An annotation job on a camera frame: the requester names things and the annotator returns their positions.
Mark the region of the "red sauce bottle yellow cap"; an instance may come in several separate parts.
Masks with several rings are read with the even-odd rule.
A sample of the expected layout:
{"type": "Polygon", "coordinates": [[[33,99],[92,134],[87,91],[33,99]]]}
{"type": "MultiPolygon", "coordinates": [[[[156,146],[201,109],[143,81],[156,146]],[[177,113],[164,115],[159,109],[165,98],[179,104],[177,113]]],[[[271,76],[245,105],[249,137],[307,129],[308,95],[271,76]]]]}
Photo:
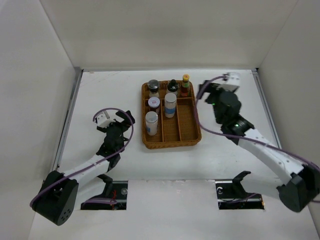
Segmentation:
{"type": "Polygon", "coordinates": [[[182,82],[180,84],[180,95],[181,97],[188,97],[190,93],[190,76],[184,74],[182,76],[182,82]]]}

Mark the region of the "grey-lid dark spice jar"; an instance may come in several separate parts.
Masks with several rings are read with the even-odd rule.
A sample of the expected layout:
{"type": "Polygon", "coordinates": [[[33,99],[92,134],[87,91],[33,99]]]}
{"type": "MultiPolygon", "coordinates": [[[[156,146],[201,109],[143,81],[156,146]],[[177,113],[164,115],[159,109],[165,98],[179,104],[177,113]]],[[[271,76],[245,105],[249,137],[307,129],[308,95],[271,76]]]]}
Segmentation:
{"type": "Polygon", "coordinates": [[[149,110],[160,114],[161,101],[158,97],[150,97],[148,100],[149,110]]]}

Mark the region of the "silver-lid white blue canister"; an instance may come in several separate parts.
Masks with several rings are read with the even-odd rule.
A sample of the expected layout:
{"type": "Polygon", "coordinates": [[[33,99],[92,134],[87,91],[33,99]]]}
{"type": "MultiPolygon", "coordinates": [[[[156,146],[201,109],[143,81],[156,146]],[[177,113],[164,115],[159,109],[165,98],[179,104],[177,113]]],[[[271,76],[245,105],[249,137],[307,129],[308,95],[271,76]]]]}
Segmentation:
{"type": "Polygon", "coordinates": [[[167,93],[164,97],[164,114],[172,118],[176,113],[177,96],[174,93],[167,93]]]}

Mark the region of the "black-knob salt shaker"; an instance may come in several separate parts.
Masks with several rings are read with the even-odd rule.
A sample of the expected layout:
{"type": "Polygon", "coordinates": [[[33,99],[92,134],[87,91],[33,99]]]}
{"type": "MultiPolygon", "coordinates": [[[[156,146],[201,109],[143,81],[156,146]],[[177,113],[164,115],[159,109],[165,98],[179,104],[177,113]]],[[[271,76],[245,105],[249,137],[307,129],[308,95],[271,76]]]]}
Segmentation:
{"type": "Polygon", "coordinates": [[[167,89],[166,93],[172,93],[178,96],[179,93],[179,85],[175,79],[172,79],[168,84],[167,84],[167,89]]]}

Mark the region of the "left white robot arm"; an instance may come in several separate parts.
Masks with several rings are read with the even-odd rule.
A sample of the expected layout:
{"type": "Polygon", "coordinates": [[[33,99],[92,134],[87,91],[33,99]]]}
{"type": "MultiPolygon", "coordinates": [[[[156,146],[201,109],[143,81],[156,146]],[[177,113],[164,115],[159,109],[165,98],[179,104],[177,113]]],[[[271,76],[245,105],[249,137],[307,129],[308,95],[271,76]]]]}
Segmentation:
{"type": "Polygon", "coordinates": [[[120,161],[120,154],[125,150],[131,138],[124,133],[133,130],[135,119],[129,110],[116,108],[116,115],[122,119],[111,120],[104,108],[98,111],[93,122],[97,130],[105,134],[102,145],[96,154],[83,164],[65,172],[51,171],[29,206],[33,211],[57,226],[64,224],[71,216],[77,201],[79,189],[94,178],[103,180],[95,187],[100,199],[108,199],[112,195],[113,180],[106,175],[120,161]]]}

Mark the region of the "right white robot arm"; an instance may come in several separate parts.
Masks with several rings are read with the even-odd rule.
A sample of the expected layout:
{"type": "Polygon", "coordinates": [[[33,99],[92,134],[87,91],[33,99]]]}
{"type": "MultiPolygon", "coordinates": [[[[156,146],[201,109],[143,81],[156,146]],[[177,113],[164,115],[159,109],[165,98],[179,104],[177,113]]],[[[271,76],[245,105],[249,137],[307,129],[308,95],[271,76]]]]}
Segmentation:
{"type": "Polygon", "coordinates": [[[320,169],[313,162],[272,145],[240,115],[241,102],[236,95],[239,85],[213,79],[198,86],[196,100],[208,93],[205,102],[212,105],[215,121],[221,125],[219,136],[226,137],[265,164],[276,179],[263,180],[244,170],[232,179],[231,204],[242,202],[256,194],[280,200],[289,210],[299,213],[320,194],[320,169]]]}

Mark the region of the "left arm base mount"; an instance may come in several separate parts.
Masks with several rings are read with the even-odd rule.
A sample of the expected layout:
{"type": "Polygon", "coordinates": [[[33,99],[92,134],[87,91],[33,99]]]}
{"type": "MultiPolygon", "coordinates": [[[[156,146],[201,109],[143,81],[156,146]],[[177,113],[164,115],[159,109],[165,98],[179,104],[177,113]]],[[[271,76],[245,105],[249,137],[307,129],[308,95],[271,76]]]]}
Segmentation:
{"type": "Polygon", "coordinates": [[[98,175],[84,189],[80,210],[117,211],[127,209],[128,181],[114,181],[106,174],[98,175]]]}

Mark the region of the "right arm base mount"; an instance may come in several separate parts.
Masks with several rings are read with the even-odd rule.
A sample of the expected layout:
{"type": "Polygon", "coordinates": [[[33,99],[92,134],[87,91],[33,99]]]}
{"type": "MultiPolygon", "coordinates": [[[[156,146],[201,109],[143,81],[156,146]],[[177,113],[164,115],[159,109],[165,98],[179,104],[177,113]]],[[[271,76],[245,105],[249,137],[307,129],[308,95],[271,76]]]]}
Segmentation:
{"type": "Polygon", "coordinates": [[[250,171],[242,171],[233,179],[215,181],[219,210],[264,210],[262,195],[246,192],[241,181],[250,171]]]}

